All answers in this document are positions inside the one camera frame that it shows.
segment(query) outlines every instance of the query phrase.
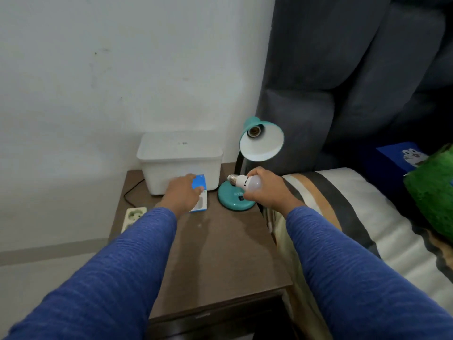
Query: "person's right arm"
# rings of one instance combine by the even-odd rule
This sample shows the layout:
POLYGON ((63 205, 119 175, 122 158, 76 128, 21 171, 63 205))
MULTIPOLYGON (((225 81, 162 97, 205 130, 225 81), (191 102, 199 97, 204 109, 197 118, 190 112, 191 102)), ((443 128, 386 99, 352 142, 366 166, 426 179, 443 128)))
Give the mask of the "person's right arm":
POLYGON ((261 167, 262 188, 244 198, 273 208, 335 339, 453 339, 453 319, 386 263, 297 200, 281 177, 261 167))

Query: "green pillow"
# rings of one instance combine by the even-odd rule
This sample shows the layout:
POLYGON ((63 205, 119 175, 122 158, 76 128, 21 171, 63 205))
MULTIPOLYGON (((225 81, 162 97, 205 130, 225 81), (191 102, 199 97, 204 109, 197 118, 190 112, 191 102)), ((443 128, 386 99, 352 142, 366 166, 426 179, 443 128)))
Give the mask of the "green pillow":
POLYGON ((416 170, 404 184, 433 228, 453 242, 453 147, 444 146, 416 170))

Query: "orange stripe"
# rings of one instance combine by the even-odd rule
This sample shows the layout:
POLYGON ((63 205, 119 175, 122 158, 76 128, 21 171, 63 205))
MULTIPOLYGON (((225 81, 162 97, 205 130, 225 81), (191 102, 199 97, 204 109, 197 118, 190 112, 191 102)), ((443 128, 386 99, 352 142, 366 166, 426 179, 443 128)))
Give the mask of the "orange stripe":
POLYGON ((453 248, 451 248, 451 246, 446 244, 445 242, 437 239, 430 230, 426 229, 426 231, 429 235, 429 241, 433 244, 433 246, 436 246, 440 249, 445 263, 453 270, 453 248))
POLYGON ((329 202, 323 196, 323 194, 318 190, 318 188, 314 185, 314 183, 308 177, 302 174, 292 174, 292 176, 299 180, 299 182, 303 184, 305 188, 311 193, 316 204, 321 210, 321 213, 327 219, 327 221, 332 223, 339 230, 342 230, 340 222, 338 222, 337 215, 335 214, 335 211, 333 211, 332 206, 329 204, 329 202))

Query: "lamp shade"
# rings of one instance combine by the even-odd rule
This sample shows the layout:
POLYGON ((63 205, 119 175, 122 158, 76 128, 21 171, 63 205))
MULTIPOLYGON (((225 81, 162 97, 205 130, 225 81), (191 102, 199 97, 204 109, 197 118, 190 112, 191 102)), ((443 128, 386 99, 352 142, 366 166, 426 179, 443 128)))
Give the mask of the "lamp shade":
POLYGON ((247 160, 261 162, 274 157, 285 141, 279 126, 258 117, 250 117, 244 123, 239 149, 247 160))

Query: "person's left arm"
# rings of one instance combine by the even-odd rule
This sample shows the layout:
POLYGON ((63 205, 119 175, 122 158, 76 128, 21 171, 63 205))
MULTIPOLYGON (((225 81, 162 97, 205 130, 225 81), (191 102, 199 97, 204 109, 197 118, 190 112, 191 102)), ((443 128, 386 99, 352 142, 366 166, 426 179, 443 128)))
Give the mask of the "person's left arm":
POLYGON ((142 339, 164 276, 177 218, 198 202, 193 174, 169 185, 147 212, 69 280, 50 292, 13 339, 142 339))

